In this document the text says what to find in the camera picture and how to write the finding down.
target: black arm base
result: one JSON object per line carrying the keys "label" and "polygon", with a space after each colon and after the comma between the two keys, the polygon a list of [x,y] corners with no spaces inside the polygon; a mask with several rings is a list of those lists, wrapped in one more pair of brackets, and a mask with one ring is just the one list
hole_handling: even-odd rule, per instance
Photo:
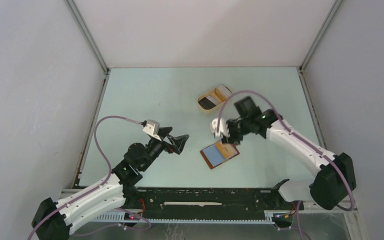
{"label": "black arm base", "polygon": [[[50,197],[43,200],[34,215],[31,226],[36,227],[43,218],[56,209],[56,204]],[[57,212],[37,229],[36,234],[40,240],[67,240],[70,238],[70,227],[66,226],[64,216]]]}
{"label": "black arm base", "polygon": [[[351,157],[346,153],[341,153],[339,156],[335,156],[333,162],[344,175],[349,188],[353,191],[357,184]],[[321,171],[317,173],[314,183],[309,187],[314,201],[326,210],[332,210],[348,196],[344,183],[331,164],[321,167]]]}

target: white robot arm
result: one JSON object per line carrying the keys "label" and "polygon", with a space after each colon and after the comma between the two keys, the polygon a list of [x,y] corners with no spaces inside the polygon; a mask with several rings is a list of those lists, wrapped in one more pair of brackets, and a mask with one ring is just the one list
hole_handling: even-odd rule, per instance
{"label": "white robot arm", "polygon": [[172,127],[160,127],[153,120],[144,121],[142,125],[143,131],[150,136],[148,144],[130,145],[124,159],[111,170],[108,179],[104,177],[57,202],[53,202],[50,197],[42,201],[31,223],[33,228],[50,213],[60,210],[38,227],[36,234],[40,240],[67,240],[97,216],[121,206],[133,206],[138,200],[139,193],[135,184],[142,179],[140,172],[144,172],[163,151],[180,154],[189,138],[189,135],[171,136],[169,133]]}
{"label": "white robot arm", "polygon": [[272,109],[261,112],[249,96],[234,105],[240,117],[221,118],[219,127],[219,119],[215,118],[210,124],[214,137],[221,138],[223,143],[239,145],[246,134],[259,134],[296,156],[314,176],[310,180],[284,182],[278,191],[285,201],[314,200],[321,207],[331,210],[348,195],[338,173],[326,158],[338,166],[350,189],[356,188],[350,156],[345,153],[336,155],[311,142]]}

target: floor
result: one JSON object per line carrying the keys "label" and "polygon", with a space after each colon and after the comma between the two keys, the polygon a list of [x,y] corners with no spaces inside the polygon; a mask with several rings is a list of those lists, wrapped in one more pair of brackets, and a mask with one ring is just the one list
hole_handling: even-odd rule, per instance
{"label": "floor", "polygon": [[[156,120],[161,127],[173,127],[173,136],[189,134],[181,155],[162,153],[143,172],[137,187],[264,188],[279,181],[311,179],[310,172],[297,158],[276,144],[257,135],[247,135],[240,155],[210,169],[200,150],[217,141],[210,133],[210,122],[218,112],[206,114],[197,98],[225,84],[233,92],[254,90],[272,101],[281,115],[300,133],[317,143],[316,132],[295,67],[177,67],[114,68],[110,72],[98,119],[120,115],[138,121]],[[223,116],[237,118],[233,103]],[[261,110],[268,106],[258,97]],[[97,130],[97,138],[112,166],[117,165],[133,143],[146,144],[141,126],[119,119],[108,119]],[[80,186],[89,186],[107,173],[108,167],[95,142],[86,153]]]}

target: purple cable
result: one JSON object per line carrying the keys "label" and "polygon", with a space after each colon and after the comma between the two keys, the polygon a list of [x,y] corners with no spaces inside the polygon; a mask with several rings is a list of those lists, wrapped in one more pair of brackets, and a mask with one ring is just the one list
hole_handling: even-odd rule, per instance
{"label": "purple cable", "polygon": [[117,210],[120,210],[120,211],[123,211],[125,213],[128,213],[130,215],[133,215],[135,217],[137,217],[138,219],[142,219],[143,221],[145,221],[148,226],[147,227],[143,227],[143,228],[136,228],[136,227],[131,227],[131,226],[126,226],[126,225],[123,225],[121,223],[112,223],[112,224],[108,224],[108,225],[105,225],[105,226],[102,226],[94,231],[91,231],[91,232],[88,232],[88,233],[79,233],[79,234],[73,234],[73,236],[76,236],[76,237],[85,237],[85,236],[90,236],[92,234],[96,234],[97,232],[103,230],[103,229],[106,229],[106,228],[111,228],[111,227],[121,227],[123,226],[124,228],[126,229],[130,229],[130,230],[135,230],[135,231],[145,231],[145,230],[148,230],[151,228],[151,223],[148,219],[144,218],[143,216],[141,215],[138,215],[136,213],[133,213],[133,212],[130,212],[126,209],[123,209],[123,208],[116,208]]}
{"label": "purple cable", "polygon": [[303,236],[304,231],[301,228],[301,224],[300,224],[300,205],[302,203],[303,203],[303,201],[299,201],[298,204],[296,205],[296,224],[298,225],[299,236],[303,240],[304,239],[304,236]]}
{"label": "purple cable", "polygon": [[76,202],[77,200],[89,195],[90,193],[94,192],[95,190],[99,189],[100,186],[103,186],[104,184],[107,183],[108,179],[110,179],[111,177],[111,163],[110,161],[108,160],[107,156],[105,155],[105,153],[102,151],[99,143],[98,143],[98,139],[97,139],[97,129],[98,129],[98,126],[102,123],[102,121],[106,120],[106,119],[123,119],[123,120],[126,120],[128,122],[131,122],[131,123],[134,123],[134,124],[138,124],[138,125],[141,125],[141,122],[140,121],[136,121],[136,120],[132,120],[130,118],[127,118],[127,117],[124,117],[124,116],[106,116],[106,117],[103,117],[102,119],[100,119],[97,123],[96,123],[96,126],[95,126],[95,129],[93,130],[93,138],[95,140],[95,144],[96,144],[96,147],[98,148],[98,151],[100,152],[100,154],[102,155],[103,159],[105,159],[105,162],[106,164],[108,165],[108,174],[106,175],[106,178],[104,181],[102,181],[102,184],[98,184],[97,186],[91,188],[89,191],[79,195],[78,197],[75,197],[73,198],[72,200],[66,202],[65,204],[63,204],[62,206],[58,207],[57,209],[55,209],[54,211],[52,211],[51,213],[49,213],[46,217],[44,217],[34,228],[33,230],[30,232],[30,234],[28,235],[28,238],[27,240],[31,240],[33,235],[35,234],[35,232],[39,229],[39,227],[44,224],[44,222],[46,222],[46,220],[48,220],[50,217],[52,217],[54,214],[58,213],[61,209],[67,207],[67,205],[71,205],[72,203]]}
{"label": "purple cable", "polygon": [[[223,113],[223,110],[225,109],[226,105],[228,104],[228,102],[236,95],[238,94],[254,94],[254,95],[257,95],[259,96],[260,98],[262,98],[269,106],[270,108],[273,110],[274,114],[276,115],[277,119],[279,119],[279,122],[280,124],[284,127],[284,129],[290,133],[291,135],[293,135],[294,137],[296,137],[297,139],[299,139],[301,142],[303,142],[305,145],[307,145],[309,148],[311,148],[312,150],[314,150],[317,154],[319,155],[322,155],[323,152],[320,151],[316,146],[314,146],[313,144],[311,144],[309,141],[305,140],[304,138],[302,138],[300,135],[296,134],[295,132],[291,132],[292,130],[286,126],[286,124],[284,123],[284,121],[282,120],[281,118],[281,115],[278,113],[278,111],[276,110],[275,106],[266,98],[264,97],[263,95],[259,94],[258,92],[256,91],[252,91],[252,90],[242,90],[242,91],[237,91],[235,93],[233,93],[232,95],[230,95],[226,101],[224,102],[223,106],[221,107],[221,110],[220,112],[218,113],[218,120],[217,120],[217,131],[219,131],[219,128],[220,128],[220,121],[221,121],[221,118],[222,118],[222,113]],[[348,184],[347,182],[347,179],[345,179],[345,176],[344,174],[341,172],[341,170],[339,169],[339,167],[334,163],[334,161],[332,159],[330,159],[328,156],[326,155],[323,155],[322,156],[324,159],[327,160],[327,162],[330,163],[330,165],[332,165],[332,167],[335,169],[335,171],[338,173],[340,179],[342,180],[343,184],[345,185],[345,189],[349,195],[349,200],[350,200],[350,207],[349,208],[345,208],[343,206],[340,206],[340,205],[337,205],[338,208],[344,210],[344,211],[352,211],[355,207],[355,201],[354,201],[354,195],[353,195],[353,192],[351,191],[351,188],[350,188],[350,185]]]}
{"label": "purple cable", "polygon": [[285,231],[285,230],[291,230],[291,229],[298,230],[299,231],[299,236],[301,237],[301,240],[304,240],[304,235],[309,240],[312,240],[310,235],[308,235],[308,233],[303,231],[303,229],[301,228],[299,213],[300,213],[300,205],[301,205],[302,202],[303,201],[299,201],[298,204],[296,205],[296,224],[298,225],[298,227],[278,227],[276,224],[274,224],[274,226],[277,228],[278,231]]}

